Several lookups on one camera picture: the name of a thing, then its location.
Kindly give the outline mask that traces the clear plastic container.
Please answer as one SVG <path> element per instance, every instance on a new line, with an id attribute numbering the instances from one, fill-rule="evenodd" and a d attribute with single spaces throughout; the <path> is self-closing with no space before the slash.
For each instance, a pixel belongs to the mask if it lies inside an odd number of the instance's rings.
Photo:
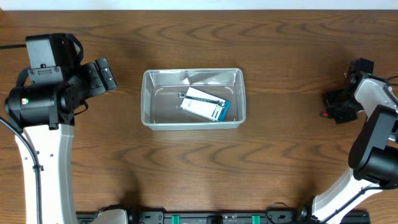
<path id="1" fill-rule="evenodd" d="M 214 122 L 180 108 L 177 95 L 189 87 L 224 100 L 231 105 L 223 122 Z M 246 93 L 242 70 L 238 68 L 191 68 L 147 70 L 141 91 L 141 121 L 153 131 L 233 129 L 246 120 Z"/>

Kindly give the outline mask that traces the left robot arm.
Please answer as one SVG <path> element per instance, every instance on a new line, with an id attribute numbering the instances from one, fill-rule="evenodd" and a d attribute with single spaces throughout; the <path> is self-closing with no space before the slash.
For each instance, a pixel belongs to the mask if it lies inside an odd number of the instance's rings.
<path id="1" fill-rule="evenodd" d="M 88 99 L 117 88 L 106 59 L 83 63 L 72 34 L 25 39 L 30 67 L 5 100 L 24 174 L 27 223 L 76 223 L 72 184 L 75 118 Z"/>

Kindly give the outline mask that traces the white blue cardboard box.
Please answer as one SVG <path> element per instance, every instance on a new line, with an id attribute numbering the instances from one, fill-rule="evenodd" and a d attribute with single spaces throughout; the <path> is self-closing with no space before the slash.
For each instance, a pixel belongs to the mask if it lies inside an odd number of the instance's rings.
<path id="1" fill-rule="evenodd" d="M 195 101 L 195 100 L 182 98 L 183 100 L 180 105 L 180 108 L 183 109 L 184 111 L 201 116 L 202 118 L 206 118 L 214 122 L 223 122 L 225 120 L 225 117 L 231 105 L 231 103 L 228 100 L 224 100 L 217 96 L 210 95 L 208 93 L 205 93 L 203 91 L 197 90 L 192 87 L 189 87 L 184 94 L 186 94 L 187 96 L 194 96 L 199 98 L 206 98 L 206 99 L 219 100 L 221 102 L 225 102 L 226 106 L 221 107 L 212 103 L 205 103 L 202 101 Z"/>

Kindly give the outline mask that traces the silver wrench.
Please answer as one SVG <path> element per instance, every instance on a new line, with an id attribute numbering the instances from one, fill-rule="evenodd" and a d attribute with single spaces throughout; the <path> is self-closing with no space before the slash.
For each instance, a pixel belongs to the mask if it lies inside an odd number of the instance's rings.
<path id="1" fill-rule="evenodd" d="M 189 99 L 189 100 L 202 101 L 202 102 L 205 102 L 205 103 L 212 103 L 212 104 L 215 104 L 215 105 L 218 105 L 218 106 L 221 106 L 221 107 L 225 107 L 226 106 L 225 102 L 221 102 L 219 100 L 211 100 L 211 99 L 206 99 L 206 98 L 187 96 L 184 93 L 178 93 L 178 97 L 179 98 L 186 98 L 186 99 Z"/>

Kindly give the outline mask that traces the red handled pliers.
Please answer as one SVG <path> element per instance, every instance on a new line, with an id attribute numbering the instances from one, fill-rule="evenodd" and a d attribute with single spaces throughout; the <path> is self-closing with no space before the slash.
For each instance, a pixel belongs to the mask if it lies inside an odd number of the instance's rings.
<path id="1" fill-rule="evenodd" d="M 328 114 L 328 113 L 325 113 L 325 112 L 322 112 L 322 113 L 320 113 L 320 116 L 321 116 L 321 117 L 324 117 L 324 118 L 328 118 L 328 117 L 329 117 L 329 114 Z"/>

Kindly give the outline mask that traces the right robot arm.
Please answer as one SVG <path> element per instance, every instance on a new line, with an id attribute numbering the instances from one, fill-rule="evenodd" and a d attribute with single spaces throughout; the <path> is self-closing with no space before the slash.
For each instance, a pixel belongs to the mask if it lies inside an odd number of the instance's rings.
<path id="1" fill-rule="evenodd" d="M 374 62 L 353 60 L 343 88 L 323 95 L 322 117 L 336 124 L 354 121 L 359 112 L 366 121 L 353 143 L 345 173 L 325 192 L 313 198 L 300 219 L 313 223 L 341 223 L 354 207 L 374 194 L 397 188 L 397 97 L 388 78 L 373 74 Z"/>

